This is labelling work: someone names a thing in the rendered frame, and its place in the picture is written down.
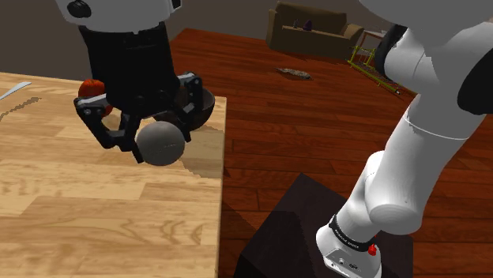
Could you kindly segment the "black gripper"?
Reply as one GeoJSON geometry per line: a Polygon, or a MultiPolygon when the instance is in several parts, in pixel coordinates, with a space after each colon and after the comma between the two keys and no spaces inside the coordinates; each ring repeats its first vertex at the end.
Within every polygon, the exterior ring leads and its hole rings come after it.
{"type": "Polygon", "coordinates": [[[106,95],[77,97],[73,105],[100,145],[105,149],[118,146],[143,163],[135,141],[141,123],[138,115],[165,111],[171,102],[168,94],[175,94],[171,103],[174,123],[185,142],[190,142],[190,132],[205,122],[202,79],[194,72],[176,76],[165,23],[137,33],[78,29],[88,50],[92,77],[104,83],[106,95]],[[102,122],[109,104],[123,111],[117,130],[109,130],[102,122]]]}

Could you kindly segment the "grey ball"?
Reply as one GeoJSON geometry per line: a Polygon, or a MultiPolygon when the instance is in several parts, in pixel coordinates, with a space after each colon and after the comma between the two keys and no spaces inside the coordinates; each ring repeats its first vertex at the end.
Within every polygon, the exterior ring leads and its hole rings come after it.
{"type": "Polygon", "coordinates": [[[170,122],[153,122],[143,127],[136,137],[143,160],[154,166],[167,166],[178,160],[185,149],[185,139],[170,122]]]}

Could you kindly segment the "red apple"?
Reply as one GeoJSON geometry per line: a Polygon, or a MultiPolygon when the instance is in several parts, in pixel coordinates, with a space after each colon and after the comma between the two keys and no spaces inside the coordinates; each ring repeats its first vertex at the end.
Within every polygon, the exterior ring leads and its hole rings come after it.
{"type": "Polygon", "coordinates": [[[81,84],[75,104],[76,107],[95,108],[100,111],[102,118],[108,116],[113,110],[107,101],[104,83],[96,79],[88,79],[81,84]]]}

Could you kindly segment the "dark brown bowl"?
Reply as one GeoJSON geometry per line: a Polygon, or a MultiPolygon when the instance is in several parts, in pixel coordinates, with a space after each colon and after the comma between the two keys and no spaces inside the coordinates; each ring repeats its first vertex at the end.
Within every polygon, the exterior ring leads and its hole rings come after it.
{"type": "MultiPolygon", "coordinates": [[[[203,96],[203,108],[197,114],[193,115],[190,131],[196,130],[203,126],[209,119],[210,115],[213,112],[213,108],[215,105],[215,96],[206,88],[202,90],[203,96]]],[[[189,103],[189,94],[184,87],[181,87],[180,90],[175,95],[175,103],[183,108],[189,103]]],[[[156,121],[165,121],[170,122],[176,126],[179,125],[179,119],[174,111],[165,111],[164,113],[154,115],[153,118],[156,121]]]]}

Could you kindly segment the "pale flat knife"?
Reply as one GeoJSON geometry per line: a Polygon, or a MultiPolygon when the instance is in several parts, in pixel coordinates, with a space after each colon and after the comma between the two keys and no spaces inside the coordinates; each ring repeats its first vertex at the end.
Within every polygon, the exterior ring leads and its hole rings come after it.
{"type": "Polygon", "coordinates": [[[20,89],[23,89],[23,88],[29,86],[30,84],[31,84],[30,81],[23,81],[23,82],[20,82],[20,83],[14,85],[10,90],[8,90],[6,93],[4,93],[4,94],[2,94],[0,96],[0,100],[5,99],[6,97],[8,97],[8,96],[12,95],[13,93],[19,91],[20,89]]]}

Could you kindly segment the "grey-brown flat floor object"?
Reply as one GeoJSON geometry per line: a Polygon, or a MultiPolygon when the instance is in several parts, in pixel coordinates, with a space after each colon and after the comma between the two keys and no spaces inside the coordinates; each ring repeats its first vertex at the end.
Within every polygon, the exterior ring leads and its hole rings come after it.
{"type": "Polygon", "coordinates": [[[312,79],[309,73],[297,69],[276,68],[276,71],[287,79],[309,81],[312,79]]]}

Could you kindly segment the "olive brown sofa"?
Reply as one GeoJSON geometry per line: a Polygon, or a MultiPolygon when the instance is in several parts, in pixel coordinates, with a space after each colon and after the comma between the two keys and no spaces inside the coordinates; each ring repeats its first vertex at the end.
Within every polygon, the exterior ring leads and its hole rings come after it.
{"type": "Polygon", "coordinates": [[[269,10],[265,41],[275,51],[345,60],[363,31],[346,13],[279,1],[269,10]]]}

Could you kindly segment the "dark robot stand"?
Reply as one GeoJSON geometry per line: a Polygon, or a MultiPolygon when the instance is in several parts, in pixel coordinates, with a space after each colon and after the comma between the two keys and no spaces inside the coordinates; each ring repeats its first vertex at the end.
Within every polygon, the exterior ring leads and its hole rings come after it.
{"type": "Polygon", "coordinates": [[[315,241],[345,202],[300,174],[241,252],[234,278],[345,278],[324,265],[315,241]]]}

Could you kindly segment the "small pale side table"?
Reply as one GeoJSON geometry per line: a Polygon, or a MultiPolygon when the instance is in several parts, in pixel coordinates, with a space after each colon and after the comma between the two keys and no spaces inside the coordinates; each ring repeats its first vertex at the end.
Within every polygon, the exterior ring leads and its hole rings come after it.
{"type": "Polygon", "coordinates": [[[380,32],[374,32],[374,31],[368,31],[368,30],[365,30],[363,32],[363,37],[361,39],[361,42],[359,43],[359,47],[362,47],[364,45],[364,42],[366,40],[367,37],[373,37],[373,38],[376,38],[376,39],[382,39],[386,34],[386,31],[384,30],[381,30],[380,32]]]}

